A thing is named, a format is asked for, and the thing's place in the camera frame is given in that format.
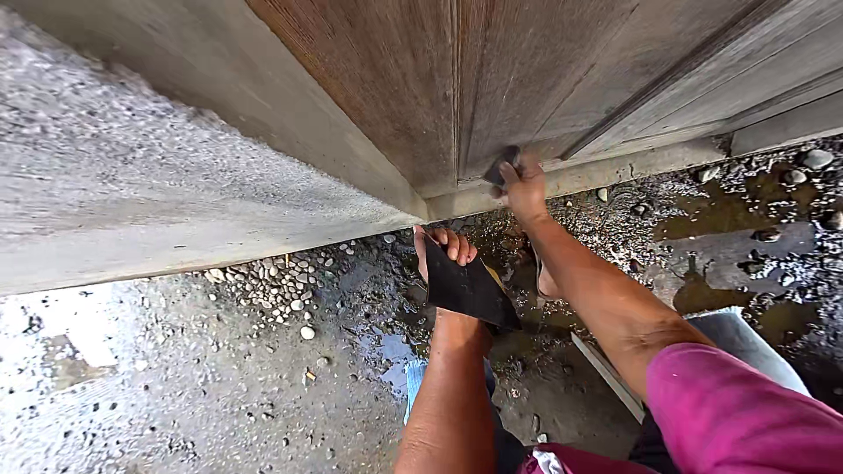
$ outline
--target door panel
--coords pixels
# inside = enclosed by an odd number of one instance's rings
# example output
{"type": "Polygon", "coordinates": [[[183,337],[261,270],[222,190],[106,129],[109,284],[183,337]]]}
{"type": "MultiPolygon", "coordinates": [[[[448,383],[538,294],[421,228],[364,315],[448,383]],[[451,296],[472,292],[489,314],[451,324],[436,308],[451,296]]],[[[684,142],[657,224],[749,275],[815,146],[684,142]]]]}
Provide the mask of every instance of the door panel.
{"type": "Polygon", "coordinates": [[[246,1],[422,197],[456,189],[450,0],[246,1]]]}

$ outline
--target hand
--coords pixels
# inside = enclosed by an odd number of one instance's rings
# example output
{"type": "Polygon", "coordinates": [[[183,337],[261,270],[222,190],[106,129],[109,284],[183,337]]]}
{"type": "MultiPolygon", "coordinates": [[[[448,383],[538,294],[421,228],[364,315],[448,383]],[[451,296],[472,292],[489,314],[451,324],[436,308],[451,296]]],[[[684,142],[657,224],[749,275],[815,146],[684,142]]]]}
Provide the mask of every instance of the hand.
{"type": "Polygon", "coordinates": [[[430,235],[440,245],[447,245],[448,258],[456,261],[461,267],[473,261],[477,256],[477,248],[462,235],[457,235],[451,229],[430,229],[425,232],[421,225],[413,226],[413,244],[416,246],[416,255],[419,257],[419,273],[427,282],[427,253],[424,244],[425,235],[430,235]]]}
{"type": "Polygon", "coordinates": [[[501,175],[507,182],[501,199],[513,210],[515,218],[529,224],[548,215],[545,205],[545,172],[530,154],[518,158],[518,172],[509,163],[501,164],[501,175]]]}

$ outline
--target finger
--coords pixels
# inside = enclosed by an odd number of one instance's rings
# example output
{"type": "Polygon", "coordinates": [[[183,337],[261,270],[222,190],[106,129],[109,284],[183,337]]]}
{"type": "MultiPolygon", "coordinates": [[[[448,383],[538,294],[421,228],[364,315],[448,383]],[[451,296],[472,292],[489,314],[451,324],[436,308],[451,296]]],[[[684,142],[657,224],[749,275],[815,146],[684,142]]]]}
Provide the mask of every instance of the finger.
{"type": "Polygon", "coordinates": [[[492,189],[491,189],[491,198],[492,198],[492,199],[500,199],[500,198],[502,198],[505,194],[506,194],[506,192],[505,192],[503,189],[501,189],[501,188],[499,188],[499,187],[497,187],[497,186],[494,186],[494,187],[492,187],[492,189]]]}
{"type": "Polygon", "coordinates": [[[425,231],[421,225],[413,226],[413,245],[416,247],[416,255],[419,257],[419,273],[424,281],[427,281],[427,249],[425,247],[425,231]]]}
{"type": "Polygon", "coordinates": [[[456,261],[459,256],[459,237],[457,234],[448,229],[448,258],[456,261]]]}
{"type": "Polygon", "coordinates": [[[457,256],[457,263],[459,263],[461,267],[465,267],[465,264],[469,262],[470,248],[471,246],[469,245],[469,240],[461,235],[459,237],[459,255],[457,256]]]}
{"type": "Polygon", "coordinates": [[[508,185],[514,185],[515,183],[521,181],[521,178],[518,177],[518,172],[516,172],[513,166],[506,161],[501,163],[499,170],[501,171],[503,180],[506,181],[508,185]]]}
{"type": "Polygon", "coordinates": [[[422,258],[424,258],[424,256],[425,256],[424,236],[425,236],[425,231],[421,227],[421,225],[414,225],[413,226],[413,245],[416,247],[416,255],[418,255],[419,261],[421,261],[422,258]]]}
{"type": "Polygon", "coordinates": [[[442,228],[436,228],[433,230],[433,239],[436,240],[437,244],[445,245],[448,243],[448,231],[442,228]]]}
{"type": "Polygon", "coordinates": [[[477,257],[477,247],[472,245],[469,248],[469,263],[473,262],[476,257],[477,257]]]}
{"type": "Polygon", "coordinates": [[[522,153],[518,156],[518,168],[524,178],[534,178],[544,173],[539,165],[539,160],[531,152],[522,153]]]}

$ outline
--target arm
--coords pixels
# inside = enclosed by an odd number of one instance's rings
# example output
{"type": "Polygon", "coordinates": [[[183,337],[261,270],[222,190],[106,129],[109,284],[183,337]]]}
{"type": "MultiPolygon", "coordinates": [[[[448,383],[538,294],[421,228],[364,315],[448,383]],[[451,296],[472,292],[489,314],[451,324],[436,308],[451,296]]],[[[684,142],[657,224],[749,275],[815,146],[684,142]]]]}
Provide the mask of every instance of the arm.
{"type": "MultiPolygon", "coordinates": [[[[419,271],[427,280],[424,232],[418,226],[413,230],[419,271]]],[[[433,237],[448,244],[448,256],[460,265],[477,255],[453,231],[436,229],[433,237]]],[[[437,310],[430,361],[401,440],[396,473],[494,472],[494,426],[483,373],[488,337],[481,321],[437,310]]]]}
{"type": "Polygon", "coordinates": [[[713,346],[676,311],[580,244],[547,213],[544,172],[529,156],[522,157],[520,171],[521,175],[508,163],[501,167],[508,206],[562,298],[634,391],[647,398],[647,365],[663,348],[677,342],[713,346]]]}

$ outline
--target foot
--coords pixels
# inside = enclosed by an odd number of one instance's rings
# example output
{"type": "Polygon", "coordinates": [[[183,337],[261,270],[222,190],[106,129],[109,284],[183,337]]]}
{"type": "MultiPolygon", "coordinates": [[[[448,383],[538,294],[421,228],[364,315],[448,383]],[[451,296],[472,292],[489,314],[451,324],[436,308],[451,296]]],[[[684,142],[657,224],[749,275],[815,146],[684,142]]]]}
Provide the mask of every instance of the foot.
{"type": "Polygon", "coordinates": [[[539,274],[539,293],[550,297],[550,299],[562,298],[559,285],[553,281],[553,277],[550,276],[547,267],[544,266],[541,267],[541,273],[539,274]]]}

